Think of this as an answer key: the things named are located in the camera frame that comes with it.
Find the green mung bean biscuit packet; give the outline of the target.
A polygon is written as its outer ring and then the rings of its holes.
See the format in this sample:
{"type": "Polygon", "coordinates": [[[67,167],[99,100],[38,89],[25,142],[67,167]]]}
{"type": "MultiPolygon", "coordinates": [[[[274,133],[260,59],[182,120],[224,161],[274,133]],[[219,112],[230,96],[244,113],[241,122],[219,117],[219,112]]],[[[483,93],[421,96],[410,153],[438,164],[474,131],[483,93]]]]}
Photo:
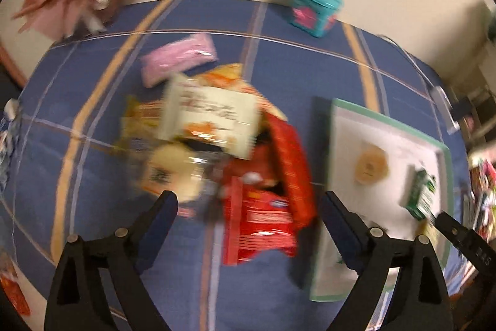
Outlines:
{"type": "Polygon", "coordinates": [[[430,219],[436,199],[436,178],[425,168],[416,171],[405,208],[418,221],[430,219]]]}

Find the jelly cup pudding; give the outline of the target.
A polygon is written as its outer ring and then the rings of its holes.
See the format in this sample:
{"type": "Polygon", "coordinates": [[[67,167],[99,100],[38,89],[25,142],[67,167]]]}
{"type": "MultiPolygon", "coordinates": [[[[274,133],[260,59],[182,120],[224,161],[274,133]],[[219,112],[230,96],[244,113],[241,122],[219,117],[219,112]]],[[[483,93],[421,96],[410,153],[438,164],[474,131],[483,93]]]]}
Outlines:
{"type": "Polygon", "coordinates": [[[369,186],[384,180],[389,173],[388,155],[376,145],[367,145],[355,166],[355,181],[369,186]]]}

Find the clear steamed cake packet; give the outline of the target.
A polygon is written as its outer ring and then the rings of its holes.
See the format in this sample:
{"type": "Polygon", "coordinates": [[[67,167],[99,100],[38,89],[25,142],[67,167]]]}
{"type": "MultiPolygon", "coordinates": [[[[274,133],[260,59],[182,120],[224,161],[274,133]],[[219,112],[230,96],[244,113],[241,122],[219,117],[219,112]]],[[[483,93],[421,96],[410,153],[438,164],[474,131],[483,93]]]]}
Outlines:
{"type": "Polygon", "coordinates": [[[177,196],[180,217],[202,217],[217,194],[225,160],[221,149],[196,141],[132,139],[127,151],[132,195],[156,200],[171,191],[177,196]]]}

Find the red nice snack packet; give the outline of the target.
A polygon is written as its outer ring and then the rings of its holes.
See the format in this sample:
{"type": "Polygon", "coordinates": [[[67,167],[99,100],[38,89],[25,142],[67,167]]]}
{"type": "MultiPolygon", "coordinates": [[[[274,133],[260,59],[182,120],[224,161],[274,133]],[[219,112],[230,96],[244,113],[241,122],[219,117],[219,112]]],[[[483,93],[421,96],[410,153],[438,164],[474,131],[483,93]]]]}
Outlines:
{"type": "Polygon", "coordinates": [[[224,187],[224,264],[237,266],[261,252],[297,253],[287,199],[231,177],[224,187]]]}

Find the yellow soft bread packet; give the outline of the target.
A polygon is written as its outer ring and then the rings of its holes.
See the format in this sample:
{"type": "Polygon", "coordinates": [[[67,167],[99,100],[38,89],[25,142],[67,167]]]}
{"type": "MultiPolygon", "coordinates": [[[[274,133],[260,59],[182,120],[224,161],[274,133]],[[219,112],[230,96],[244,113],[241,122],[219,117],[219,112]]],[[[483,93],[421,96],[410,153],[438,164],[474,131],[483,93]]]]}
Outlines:
{"type": "Polygon", "coordinates": [[[119,137],[114,148],[119,152],[143,152],[156,144],[156,132],[162,113],[162,102],[142,102],[127,96],[124,115],[119,120],[119,137]]]}

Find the long red patterned packet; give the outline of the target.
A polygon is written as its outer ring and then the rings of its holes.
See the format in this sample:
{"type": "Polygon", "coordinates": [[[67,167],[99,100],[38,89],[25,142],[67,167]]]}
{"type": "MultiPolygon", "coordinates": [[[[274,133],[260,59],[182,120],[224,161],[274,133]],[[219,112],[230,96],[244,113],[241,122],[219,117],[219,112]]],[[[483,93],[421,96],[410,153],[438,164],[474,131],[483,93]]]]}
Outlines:
{"type": "Polygon", "coordinates": [[[292,125],[272,114],[265,114],[265,119],[293,216],[293,225],[299,231],[307,228],[317,216],[308,160],[299,135],[292,125]]]}

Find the dark red white-striped packet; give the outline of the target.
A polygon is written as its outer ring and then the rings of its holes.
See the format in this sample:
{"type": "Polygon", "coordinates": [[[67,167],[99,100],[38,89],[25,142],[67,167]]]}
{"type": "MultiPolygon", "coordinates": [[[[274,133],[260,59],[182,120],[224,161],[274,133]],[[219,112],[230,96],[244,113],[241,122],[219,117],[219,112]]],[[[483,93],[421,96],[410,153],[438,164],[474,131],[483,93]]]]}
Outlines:
{"type": "Polygon", "coordinates": [[[222,183],[229,184],[238,177],[244,184],[257,188],[270,188],[279,183],[277,165],[268,144],[256,145],[251,159],[230,159],[223,170],[222,183]]]}

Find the white monkey mushroom biscuit packet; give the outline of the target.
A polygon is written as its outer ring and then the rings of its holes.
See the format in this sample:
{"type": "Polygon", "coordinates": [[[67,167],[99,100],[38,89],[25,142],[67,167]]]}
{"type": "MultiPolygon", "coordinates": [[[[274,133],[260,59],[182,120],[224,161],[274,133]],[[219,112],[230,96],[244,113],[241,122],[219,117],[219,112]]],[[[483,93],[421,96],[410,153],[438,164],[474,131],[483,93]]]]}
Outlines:
{"type": "Polygon", "coordinates": [[[197,140],[249,159],[260,121],[255,95],[205,86],[178,73],[164,88],[156,138],[197,140]]]}

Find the pink snack packet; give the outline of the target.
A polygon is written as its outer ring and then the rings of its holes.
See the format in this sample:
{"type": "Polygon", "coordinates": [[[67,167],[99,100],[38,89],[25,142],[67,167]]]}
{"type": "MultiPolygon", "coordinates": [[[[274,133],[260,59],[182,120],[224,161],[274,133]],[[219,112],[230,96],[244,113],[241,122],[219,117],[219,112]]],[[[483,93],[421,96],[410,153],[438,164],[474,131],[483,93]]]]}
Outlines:
{"type": "Polygon", "coordinates": [[[190,70],[218,59],[212,37],[205,33],[162,45],[141,58],[141,77],[146,88],[167,80],[172,74],[190,70]]]}

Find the orange yellow cake packet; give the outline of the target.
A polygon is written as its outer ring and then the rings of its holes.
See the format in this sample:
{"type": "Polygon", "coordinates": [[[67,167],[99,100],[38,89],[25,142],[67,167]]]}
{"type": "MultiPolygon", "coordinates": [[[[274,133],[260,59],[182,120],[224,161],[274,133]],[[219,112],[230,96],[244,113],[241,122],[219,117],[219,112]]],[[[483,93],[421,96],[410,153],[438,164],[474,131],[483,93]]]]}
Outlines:
{"type": "Polygon", "coordinates": [[[278,107],[242,78],[242,70],[243,65],[241,63],[219,65],[212,70],[193,76],[193,79],[205,86],[253,94],[256,96],[258,107],[264,113],[287,121],[287,116],[278,107]]]}

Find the colourful toys pile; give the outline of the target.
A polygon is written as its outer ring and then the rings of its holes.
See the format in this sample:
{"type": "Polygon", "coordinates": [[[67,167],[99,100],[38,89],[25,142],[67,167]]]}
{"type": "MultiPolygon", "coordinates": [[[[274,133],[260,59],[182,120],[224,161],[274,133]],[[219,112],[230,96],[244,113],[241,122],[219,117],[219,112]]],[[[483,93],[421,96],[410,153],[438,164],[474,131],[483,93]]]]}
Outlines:
{"type": "Polygon", "coordinates": [[[495,238],[495,166],[481,159],[470,169],[463,191],[463,225],[486,241],[495,238]]]}

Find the black power adapter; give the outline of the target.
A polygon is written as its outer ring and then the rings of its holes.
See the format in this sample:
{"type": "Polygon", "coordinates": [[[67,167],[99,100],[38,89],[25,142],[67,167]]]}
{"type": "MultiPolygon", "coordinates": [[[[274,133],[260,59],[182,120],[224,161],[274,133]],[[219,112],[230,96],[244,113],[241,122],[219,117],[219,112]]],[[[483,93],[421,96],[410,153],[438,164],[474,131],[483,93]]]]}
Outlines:
{"type": "Polygon", "coordinates": [[[451,117],[454,121],[458,122],[471,114],[472,102],[467,96],[452,104],[451,117]]]}

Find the white shelf rack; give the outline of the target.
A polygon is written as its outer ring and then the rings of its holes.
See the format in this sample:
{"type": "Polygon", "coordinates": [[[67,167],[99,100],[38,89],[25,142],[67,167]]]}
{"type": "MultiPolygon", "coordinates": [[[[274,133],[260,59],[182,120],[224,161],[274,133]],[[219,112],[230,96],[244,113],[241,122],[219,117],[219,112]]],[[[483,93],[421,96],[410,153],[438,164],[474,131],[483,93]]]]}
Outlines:
{"type": "Polygon", "coordinates": [[[469,145],[486,142],[485,136],[495,130],[495,110],[490,117],[480,119],[477,108],[491,99],[495,102],[495,44],[491,41],[483,45],[475,54],[471,71],[475,77],[475,85],[468,94],[472,103],[473,127],[469,131],[469,145]]]}

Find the white power strip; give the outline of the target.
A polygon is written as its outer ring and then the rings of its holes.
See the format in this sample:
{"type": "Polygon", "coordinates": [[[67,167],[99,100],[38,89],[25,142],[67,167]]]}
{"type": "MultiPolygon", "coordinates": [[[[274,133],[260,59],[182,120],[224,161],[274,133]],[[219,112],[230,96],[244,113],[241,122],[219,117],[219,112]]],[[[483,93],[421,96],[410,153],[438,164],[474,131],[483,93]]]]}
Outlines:
{"type": "Polygon", "coordinates": [[[452,105],[443,88],[440,86],[434,86],[433,88],[431,88],[430,97],[445,122],[447,133],[455,134],[457,131],[459,131],[459,123],[452,116],[452,105]]]}

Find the blue white crumpled wrapper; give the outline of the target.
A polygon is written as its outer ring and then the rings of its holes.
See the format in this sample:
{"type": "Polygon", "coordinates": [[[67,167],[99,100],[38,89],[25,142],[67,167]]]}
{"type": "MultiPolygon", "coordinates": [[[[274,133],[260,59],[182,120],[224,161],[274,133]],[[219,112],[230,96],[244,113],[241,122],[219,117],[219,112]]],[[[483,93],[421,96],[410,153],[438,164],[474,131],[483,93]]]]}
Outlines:
{"type": "Polygon", "coordinates": [[[7,101],[1,117],[0,187],[4,193],[9,177],[13,153],[19,142],[22,108],[17,99],[7,101]]]}

